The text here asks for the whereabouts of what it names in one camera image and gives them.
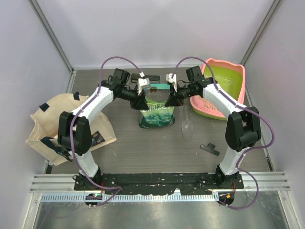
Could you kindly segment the green cat litter bag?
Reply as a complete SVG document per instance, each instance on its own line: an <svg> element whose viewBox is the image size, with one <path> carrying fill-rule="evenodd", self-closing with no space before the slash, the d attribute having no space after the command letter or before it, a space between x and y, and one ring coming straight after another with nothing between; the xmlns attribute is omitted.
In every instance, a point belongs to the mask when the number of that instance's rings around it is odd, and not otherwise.
<svg viewBox="0 0 305 229"><path fill-rule="evenodd" d="M171 126L175 123L174 107L165 106L164 102L157 102L146 98L148 110L141 110L139 127L143 129L154 129Z"/></svg>

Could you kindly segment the clear plastic scoop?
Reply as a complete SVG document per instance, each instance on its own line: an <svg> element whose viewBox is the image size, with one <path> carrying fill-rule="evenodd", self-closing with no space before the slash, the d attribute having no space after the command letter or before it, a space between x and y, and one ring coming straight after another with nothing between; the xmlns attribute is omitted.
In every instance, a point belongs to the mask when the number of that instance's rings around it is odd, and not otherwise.
<svg viewBox="0 0 305 229"><path fill-rule="evenodd" d="M181 131L184 140L191 140L194 135L194 126L189 118L189 106L183 106L183 121L181 124Z"/></svg>

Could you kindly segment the black bag clip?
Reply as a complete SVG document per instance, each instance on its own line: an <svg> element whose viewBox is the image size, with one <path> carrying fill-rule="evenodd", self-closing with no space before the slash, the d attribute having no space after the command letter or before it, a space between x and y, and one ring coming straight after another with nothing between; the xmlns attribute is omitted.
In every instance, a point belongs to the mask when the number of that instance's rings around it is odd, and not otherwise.
<svg viewBox="0 0 305 229"><path fill-rule="evenodd" d="M209 152L212 155L219 156L220 152L215 150L215 145L208 143L207 145L200 145L200 149Z"/></svg>

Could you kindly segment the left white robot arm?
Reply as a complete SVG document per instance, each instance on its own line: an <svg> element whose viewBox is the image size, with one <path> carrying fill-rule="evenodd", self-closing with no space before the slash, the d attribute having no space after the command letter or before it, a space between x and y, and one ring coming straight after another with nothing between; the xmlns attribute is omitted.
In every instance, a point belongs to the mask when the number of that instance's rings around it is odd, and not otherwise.
<svg viewBox="0 0 305 229"><path fill-rule="evenodd" d="M100 111L116 98L129 101L135 110L147 110L144 90L150 87L150 80L140 72L135 89L127 86L130 73L116 68L113 75L102 80L94 93L71 112L62 112L59 117L58 144L68 149L79 168L79 177L86 178L90 190L102 186L101 170L90 151L92 145L91 124Z"/></svg>

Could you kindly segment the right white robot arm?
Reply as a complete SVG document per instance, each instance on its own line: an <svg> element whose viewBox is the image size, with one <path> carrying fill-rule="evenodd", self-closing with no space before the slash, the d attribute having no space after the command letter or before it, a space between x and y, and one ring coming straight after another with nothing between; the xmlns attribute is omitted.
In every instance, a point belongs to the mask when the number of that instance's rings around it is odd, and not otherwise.
<svg viewBox="0 0 305 229"><path fill-rule="evenodd" d="M186 98L198 95L211 102L227 120L225 140L228 145L222 162L215 172L215 184L227 188L240 172L240 163L247 151L261 139L260 119L255 107L247 108L233 99L217 83L214 76L206 78L199 66L186 70L189 82L179 87L176 74L170 73L166 81L170 95L166 106L182 106Z"/></svg>

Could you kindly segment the teal rectangular box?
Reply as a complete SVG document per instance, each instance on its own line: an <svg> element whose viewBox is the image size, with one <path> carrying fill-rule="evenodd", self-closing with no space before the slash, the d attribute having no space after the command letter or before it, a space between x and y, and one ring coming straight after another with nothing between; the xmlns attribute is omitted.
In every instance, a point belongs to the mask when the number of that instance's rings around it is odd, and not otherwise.
<svg viewBox="0 0 305 229"><path fill-rule="evenodd" d="M166 83L152 83L151 88L156 88L157 90L169 90L170 86Z"/></svg>

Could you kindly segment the black rectangular box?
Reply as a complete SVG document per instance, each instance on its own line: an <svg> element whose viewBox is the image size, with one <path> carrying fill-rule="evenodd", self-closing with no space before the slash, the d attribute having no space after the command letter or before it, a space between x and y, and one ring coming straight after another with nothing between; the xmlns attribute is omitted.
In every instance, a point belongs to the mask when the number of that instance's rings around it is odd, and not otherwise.
<svg viewBox="0 0 305 229"><path fill-rule="evenodd" d="M131 74L131 76L130 76L131 82L136 82L136 81L138 81L139 78L141 78L141 75L138 74L138 73L133 73L133 74ZM159 83L161 77L158 76L158 75L145 75L143 78L149 79L149 80L152 81L152 82L157 82L157 83Z"/></svg>

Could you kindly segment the pink green litter box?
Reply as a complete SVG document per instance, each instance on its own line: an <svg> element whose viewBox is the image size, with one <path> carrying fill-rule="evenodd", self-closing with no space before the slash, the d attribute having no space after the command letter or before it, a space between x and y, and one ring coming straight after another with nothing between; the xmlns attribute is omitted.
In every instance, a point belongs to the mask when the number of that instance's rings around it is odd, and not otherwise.
<svg viewBox="0 0 305 229"><path fill-rule="evenodd" d="M245 68L241 64L209 58L216 81L231 97L239 103L245 98ZM200 96L190 98L193 110L199 114L217 120L225 120L224 115L208 100Z"/></svg>

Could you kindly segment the beige canvas tote bag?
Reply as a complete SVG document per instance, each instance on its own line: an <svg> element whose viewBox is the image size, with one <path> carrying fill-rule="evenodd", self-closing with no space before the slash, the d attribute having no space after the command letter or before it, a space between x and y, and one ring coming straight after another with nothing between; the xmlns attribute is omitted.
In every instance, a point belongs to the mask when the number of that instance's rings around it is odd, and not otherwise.
<svg viewBox="0 0 305 229"><path fill-rule="evenodd" d="M55 147L58 146L57 134L59 127L59 117L63 111L71 112L79 107L89 97L74 94L59 94L45 102L32 115L34 128L26 141L27 145L39 152L55 166L72 159L59 153L58 149L48 147L41 140L49 137ZM92 145L90 150L96 150L117 140L113 127L103 112L99 112L90 127L92 134Z"/></svg>

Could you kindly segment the aluminium frame rail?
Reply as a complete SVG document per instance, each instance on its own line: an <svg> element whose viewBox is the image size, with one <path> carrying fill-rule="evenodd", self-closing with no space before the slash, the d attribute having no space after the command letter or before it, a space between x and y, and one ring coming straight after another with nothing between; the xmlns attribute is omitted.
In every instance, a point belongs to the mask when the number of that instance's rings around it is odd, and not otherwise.
<svg viewBox="0 0 305 229"><path fill-rule="evenodd" d="M42 174L35 175L30 193L41 194L42 202L77 202L83 201L95 205L103 201L110 202L177 202L177 201L218 201L227 195L239 191L289 191L290 186L282 172L255 172L251 176L242 173L236 183L243 184L243 188L233 186L227 189L208 188L202 190L188 184L189 191L181 187L173 187L162 194L137 194L132 188L127 194L106 194L100 190L75 190L72 175Z"/></svg>

